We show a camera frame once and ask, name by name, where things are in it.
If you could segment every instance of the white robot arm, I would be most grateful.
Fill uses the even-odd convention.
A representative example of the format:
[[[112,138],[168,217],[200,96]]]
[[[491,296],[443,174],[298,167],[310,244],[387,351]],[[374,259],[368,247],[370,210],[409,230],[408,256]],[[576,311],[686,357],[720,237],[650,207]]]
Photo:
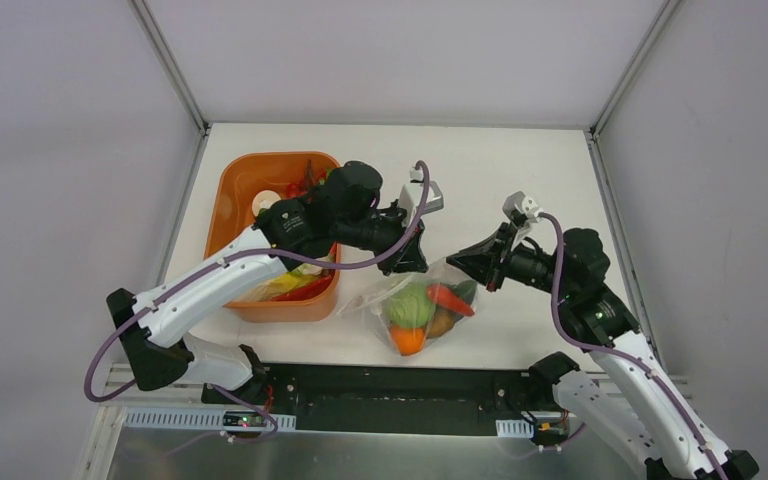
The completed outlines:
[[[124,289],[111,293],[107,304],[118,327],[113,338],[122,342],[136,385],[155,390],[185,378],[228,390],[242,387],[261,368],[254,351],[188,332],[208,313],[302,263],[335,267],[315,260],[335,242],[376,254],[355,268],[377,265],[385,275],[427,270],[419,247],[420,216],[443,208],[443,195],[428,180],[423,162],[417,170],[399,200],[377,209],[381,176],[366,164],[347,162],[308,194],[276,202],[253,226],[176,280],[137,295]],[[100,354],[84,383],[94,401],[106,399],[90,388]]]
[[[745,451],[731,451],[690,408],[655,360],[637,320],[605,285],[610,265],[594,230],[566,232],[522,192],[503,212],[510,220],[494,235],[447,258],[485,285],[499,289],[510,278],[552,294],[558,333],[587,352],[619,387],[632,410],[608,397],[562,353],[529,369],[554,402],[579,416],[647,480],[745,480],[758,465]],[[558,247],[544,253],[523,243],[531,225],[548,219]]]

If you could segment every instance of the white wall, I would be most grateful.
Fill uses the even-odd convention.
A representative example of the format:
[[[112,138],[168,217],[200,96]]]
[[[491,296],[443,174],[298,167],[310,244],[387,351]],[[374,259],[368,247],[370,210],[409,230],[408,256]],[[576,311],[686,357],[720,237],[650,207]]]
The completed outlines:
[[[211,121],[589,126],[661,0],[149,0]]]
[[[70,478],[81,391],[150,285],[194,126],[127,2],[0,1],[0,478]]]
[[[768,478],[768,2],[687,2],[602,154],[669,367]]]

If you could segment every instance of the white tabletop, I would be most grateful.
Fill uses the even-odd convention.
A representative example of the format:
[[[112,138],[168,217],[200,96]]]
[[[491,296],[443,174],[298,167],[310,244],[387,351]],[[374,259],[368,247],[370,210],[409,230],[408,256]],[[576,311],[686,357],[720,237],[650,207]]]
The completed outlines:
[[[424,217],[422,249],[429,263],[472,245],[505,220],[502,203],[523,190],[565,229],[588,227],[602,237],[611,259],[607,284],[626,300],[608,220],[583,132],[498,128],[360,125],[213,126],[172,251],[167,280],[200,263],[219,177],[241,155],[255,152],[322,151],[339,162],[360,160],[384,178],[382,204],[396,198],[416,160],[425,160],[445,198],[442,211]],[[547,251],[555,247],[548,222],[533,230]],[[345,248],[343,261],[369,258]],[[556,334],[549,296],[508,281],[483,292],[474,317],[417,355],[392,352],[361,322],[336,312],[365,287],[379,281],[376,268],[342,273],[337,309],[315,323],[252,324],[226,309],[214,312],[192,333],[221,343],[251,345],[265,362],[436,368],[524,369],[562,350],[583,369],[598,367]]]

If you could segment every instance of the clear plastic bag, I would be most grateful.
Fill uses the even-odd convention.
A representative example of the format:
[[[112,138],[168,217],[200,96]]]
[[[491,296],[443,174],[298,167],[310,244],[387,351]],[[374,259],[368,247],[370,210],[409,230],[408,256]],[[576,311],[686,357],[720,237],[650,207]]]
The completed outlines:
[[[339,315],[360,320],[401,355],[419,353],[475,314],[478,282],[445,263],[388,277],[349,301]]]

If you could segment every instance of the orange plastic bin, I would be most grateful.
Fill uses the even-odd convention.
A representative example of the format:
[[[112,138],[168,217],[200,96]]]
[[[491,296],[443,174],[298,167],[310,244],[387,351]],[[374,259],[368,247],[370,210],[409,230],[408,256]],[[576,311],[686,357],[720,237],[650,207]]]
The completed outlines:
[[[283,198],[287,185],[304,178],[308,162],[314,172],[340,166],[334,157],[322,152],[252,153],[231,162],[219,179],[204,258],[221,250],[254,223],[251,204],[258,192],[272,190]],[[339,246],[335,258],[340,261]],[[327,317],[337,305],[339,279],[337,270],[325,291],[308,300],[229,302],[225,307],[247,322],[315,322]]]

